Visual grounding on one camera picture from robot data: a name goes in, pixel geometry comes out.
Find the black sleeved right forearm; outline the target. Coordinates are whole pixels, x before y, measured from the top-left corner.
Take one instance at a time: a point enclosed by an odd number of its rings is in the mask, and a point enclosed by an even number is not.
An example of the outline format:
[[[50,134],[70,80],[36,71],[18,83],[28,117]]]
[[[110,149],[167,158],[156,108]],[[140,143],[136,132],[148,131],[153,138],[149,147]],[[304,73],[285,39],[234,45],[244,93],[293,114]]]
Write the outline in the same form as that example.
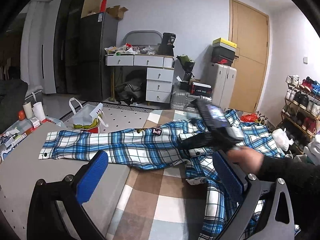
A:
[[[319,230],[319,166],[265,156],[257,168],[257,177],[265,181],[284,179],[295,224],[303,231]]]

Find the person's right hand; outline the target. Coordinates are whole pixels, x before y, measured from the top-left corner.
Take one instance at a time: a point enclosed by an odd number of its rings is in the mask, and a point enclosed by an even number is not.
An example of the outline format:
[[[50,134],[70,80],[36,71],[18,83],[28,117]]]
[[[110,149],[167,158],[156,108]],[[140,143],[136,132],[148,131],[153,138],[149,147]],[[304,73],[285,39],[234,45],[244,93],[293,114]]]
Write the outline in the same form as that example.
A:
[[[257,175],[264,155],[249,147],[237,147],[227,152],[228,160],[240,166],[245,173]]]

